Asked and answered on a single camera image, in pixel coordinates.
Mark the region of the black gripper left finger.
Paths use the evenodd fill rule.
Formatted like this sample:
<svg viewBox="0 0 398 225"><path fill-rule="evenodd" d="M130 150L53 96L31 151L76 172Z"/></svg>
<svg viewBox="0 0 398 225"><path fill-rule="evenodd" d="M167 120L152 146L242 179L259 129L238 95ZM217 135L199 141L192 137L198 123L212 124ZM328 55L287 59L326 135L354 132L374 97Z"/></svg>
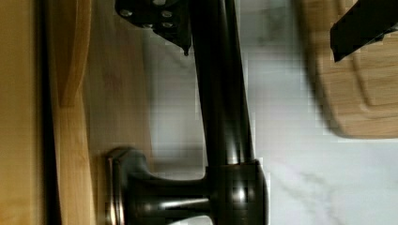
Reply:
<svg viewBox="0 0 398 225"><path fill-rule="evenodd" d="M151 29L189 55L189 0L115 0L115 11L129 23Z"/></svg>

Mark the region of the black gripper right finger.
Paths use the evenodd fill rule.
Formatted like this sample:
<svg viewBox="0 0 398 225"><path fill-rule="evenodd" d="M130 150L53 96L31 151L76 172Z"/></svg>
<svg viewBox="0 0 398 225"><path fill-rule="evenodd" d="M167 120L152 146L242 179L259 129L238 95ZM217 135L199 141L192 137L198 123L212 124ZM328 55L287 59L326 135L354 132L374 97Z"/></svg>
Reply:
<svg viewBox="0 0 398 225"><path fill-rule="evenodd" d="M335 62L396 32L398 0L358 0L329 31Z"/></svg>

